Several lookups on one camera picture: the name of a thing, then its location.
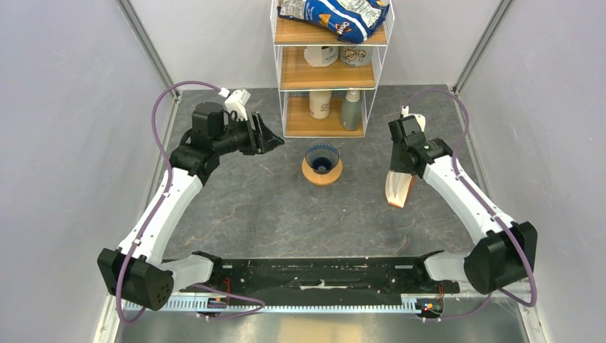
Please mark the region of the blue ribbed coffee dripper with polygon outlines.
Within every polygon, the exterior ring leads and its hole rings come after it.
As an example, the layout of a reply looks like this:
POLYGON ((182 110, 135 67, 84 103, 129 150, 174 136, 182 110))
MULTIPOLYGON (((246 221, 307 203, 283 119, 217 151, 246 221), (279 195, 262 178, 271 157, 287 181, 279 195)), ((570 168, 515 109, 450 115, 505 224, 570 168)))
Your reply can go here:
POLYGON ((316 174, 327 174, 337 166, 340 155, 330 144, 315 144, 308 148, 304 160, 316 174))

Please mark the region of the round wooden dripper stand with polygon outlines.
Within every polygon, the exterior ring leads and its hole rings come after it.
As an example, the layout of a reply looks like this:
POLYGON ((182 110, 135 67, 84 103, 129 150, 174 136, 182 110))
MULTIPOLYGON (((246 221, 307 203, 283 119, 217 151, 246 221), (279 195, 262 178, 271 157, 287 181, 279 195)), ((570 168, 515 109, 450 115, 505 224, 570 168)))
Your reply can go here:
POLYGON ((342 172, 342 160, 340 160, 337 166, 327 174, 316 174, 309 166, 307 166, 304 159, 302 161, 302 173, 305 179, 318 187, 325 187, 335 183, 341 177, 342 172))

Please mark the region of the white wire wooden shelf rack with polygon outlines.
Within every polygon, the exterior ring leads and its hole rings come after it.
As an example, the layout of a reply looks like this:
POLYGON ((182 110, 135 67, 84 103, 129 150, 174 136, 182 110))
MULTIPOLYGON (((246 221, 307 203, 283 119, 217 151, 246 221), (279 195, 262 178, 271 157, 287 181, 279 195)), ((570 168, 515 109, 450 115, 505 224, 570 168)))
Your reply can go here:
POLYGON ((279 4, 279 1, 271 3, 269 18, 283 135, 286 138, 362 138, 367 131, 392 35, 393 10, 387 13, 377 33, 363 43, 371 47, 369 65, 346 66, 336 60, 326 67, 312 67, 304 60, 306 47, 342 47, 344 44, 325 29, 279 17, 279 4), (350 90, 358 90, 361 95, 361 123, 354 131, 339 123, 342 100, 350 90), (332 93, 327 118, 315 119, 309 113, 312 91, 332 93))

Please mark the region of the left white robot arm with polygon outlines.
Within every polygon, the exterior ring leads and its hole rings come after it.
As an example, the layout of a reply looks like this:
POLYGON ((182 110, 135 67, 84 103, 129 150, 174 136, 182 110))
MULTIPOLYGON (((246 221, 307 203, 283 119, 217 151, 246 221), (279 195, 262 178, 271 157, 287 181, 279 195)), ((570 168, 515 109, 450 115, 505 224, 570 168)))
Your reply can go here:
POLYGON ((220 289, 224 272, 215 267, 219 257, 194 252, 165 262, 169 239, 222 156, 234 152, 266 154, 283 144, 283 138, 272 132, 257 112, 239 119, 235 111, 221 104, 198 104, 192 112, 191 128, 170 154, 151 204, 117 248, 104 248, 98 256, 104 283, 116 301, 157 311, 172 293, 192 285, 199 284, 208 292, 220 289))

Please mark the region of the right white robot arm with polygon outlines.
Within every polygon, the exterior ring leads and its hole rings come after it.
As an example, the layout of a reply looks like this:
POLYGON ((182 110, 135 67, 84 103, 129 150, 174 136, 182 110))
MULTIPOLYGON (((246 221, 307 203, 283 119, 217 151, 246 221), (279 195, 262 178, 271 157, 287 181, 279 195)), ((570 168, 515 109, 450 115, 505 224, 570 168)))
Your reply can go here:
POLYGON ((453 164, 452 149, 439 138, 427 139, 416 118, 401 116, 389 123, 392 140, 390 169, 417 175, 450 206, 468 231, 474 248, 469 253, 437 252, 424 258, 412 273, 421 292, 431 292, 441 281, 466 282, 488 294, 524 278, 535 263, 537 230, 518 223, 453 164))

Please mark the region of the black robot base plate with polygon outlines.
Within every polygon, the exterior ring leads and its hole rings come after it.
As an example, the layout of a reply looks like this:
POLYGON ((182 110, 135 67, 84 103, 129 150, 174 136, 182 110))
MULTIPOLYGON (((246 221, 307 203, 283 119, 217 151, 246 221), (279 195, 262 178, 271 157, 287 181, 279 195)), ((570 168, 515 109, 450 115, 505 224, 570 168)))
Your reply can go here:
POLYGON ((397 305, 403 294, 457 294, 454 281, 432 281, 420 257, 223 259, 205 284, 270 306, 397 305))

